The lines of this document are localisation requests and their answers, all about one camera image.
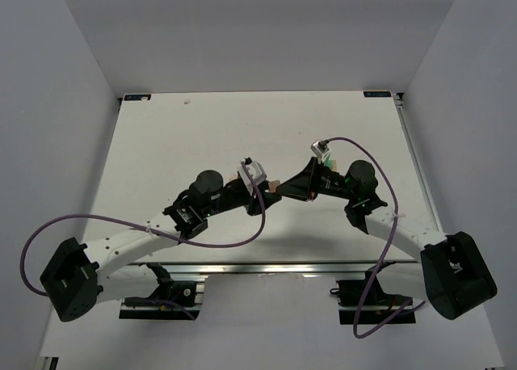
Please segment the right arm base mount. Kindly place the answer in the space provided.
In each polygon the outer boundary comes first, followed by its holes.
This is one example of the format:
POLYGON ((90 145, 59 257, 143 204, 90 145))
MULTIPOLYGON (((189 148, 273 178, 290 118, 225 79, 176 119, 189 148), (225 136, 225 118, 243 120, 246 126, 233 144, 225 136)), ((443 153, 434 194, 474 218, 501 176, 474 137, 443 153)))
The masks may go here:
MULTIPOLYGON (((330 295, 338 302, 339 322, 342 326, 353 325, 355 311, 368 281, 368 276, 369 274, 363 275, 360 279, 337 280, 336 285, 329 290, 330 295)), ((359 316, 359 324, 361 326, 379 324, 395 313, 405 300, 404 296, 384 293, 378 281, 375 280, 364 301, 359 316)), ((414 301, 411 300, 402 312, 389 323, 397 325, 415 324, 416 317, 413 307, 414 301)))

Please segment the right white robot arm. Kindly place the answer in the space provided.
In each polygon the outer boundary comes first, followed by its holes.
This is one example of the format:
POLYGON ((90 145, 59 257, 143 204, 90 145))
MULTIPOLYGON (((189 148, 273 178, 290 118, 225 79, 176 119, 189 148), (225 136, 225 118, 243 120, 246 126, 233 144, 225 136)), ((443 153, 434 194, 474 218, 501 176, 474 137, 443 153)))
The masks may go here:
POLYGON ((386 241, 415 263, 384 262, 365 273, 364 287, 375 300, 404 296, 429 303, 442 317, 454 320, 494 298, 497 285, 476 242, 465 232, 446 234, 397 215, 376 193, 378 181, 371 163, 353 162, 347 173, 324 166, 316 158, 277 192, 294 200, 319 195, 345 199, 351 226, 386 241))

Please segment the beige arch block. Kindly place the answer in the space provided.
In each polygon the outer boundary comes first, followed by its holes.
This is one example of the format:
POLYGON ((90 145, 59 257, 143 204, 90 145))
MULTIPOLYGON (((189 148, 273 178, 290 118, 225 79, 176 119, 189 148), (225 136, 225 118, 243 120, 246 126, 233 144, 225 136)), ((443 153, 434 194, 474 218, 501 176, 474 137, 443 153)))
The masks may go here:
POLYGON ((268 191, 271 194, 275 194, 281 182, 279 180, 273 180, 268 182, 268 191))

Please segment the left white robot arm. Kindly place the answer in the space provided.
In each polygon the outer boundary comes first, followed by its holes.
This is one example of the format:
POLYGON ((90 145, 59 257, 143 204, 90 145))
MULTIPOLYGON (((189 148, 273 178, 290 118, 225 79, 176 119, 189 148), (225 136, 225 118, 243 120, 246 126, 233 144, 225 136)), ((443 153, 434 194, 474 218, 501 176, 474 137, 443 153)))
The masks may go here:
POLYGON ((190 241, 208 227, 208 218, 236 208, 261 216, 281 200, 275 183, 246 167, 225 183, 214 170, 201 172, 172 205, 143 225, 97 241, 63 241, 41 274, 57 316, 71 322, 96 304, 129 299, 141 305, 193 304, 193 291, 176 284, 159 263, 140 260, 156 251, 190 241))

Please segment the green cylinder block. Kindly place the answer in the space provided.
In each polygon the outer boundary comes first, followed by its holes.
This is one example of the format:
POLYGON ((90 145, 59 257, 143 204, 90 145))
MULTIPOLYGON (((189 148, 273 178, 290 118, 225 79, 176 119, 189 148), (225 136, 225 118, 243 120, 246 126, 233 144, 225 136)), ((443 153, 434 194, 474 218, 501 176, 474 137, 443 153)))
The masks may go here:
POLYGON ((330 169, 333 169, 335 164, 336 161, 332 158, 331 152, 329 152, 325 157, 324 165, 330 169))

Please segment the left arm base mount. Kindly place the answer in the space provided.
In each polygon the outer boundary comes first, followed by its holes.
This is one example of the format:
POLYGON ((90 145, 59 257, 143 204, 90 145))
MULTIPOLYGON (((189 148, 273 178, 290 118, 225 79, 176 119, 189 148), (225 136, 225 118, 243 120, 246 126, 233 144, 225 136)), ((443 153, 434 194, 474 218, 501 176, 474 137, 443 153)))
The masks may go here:
POLYGON ((201 282, 173 278, 159 263, 141 264, 151 272, 153 291, 145 297, 131 296, 121 302, 119 319, 145 321, 194 321, 200 314, 201 282))

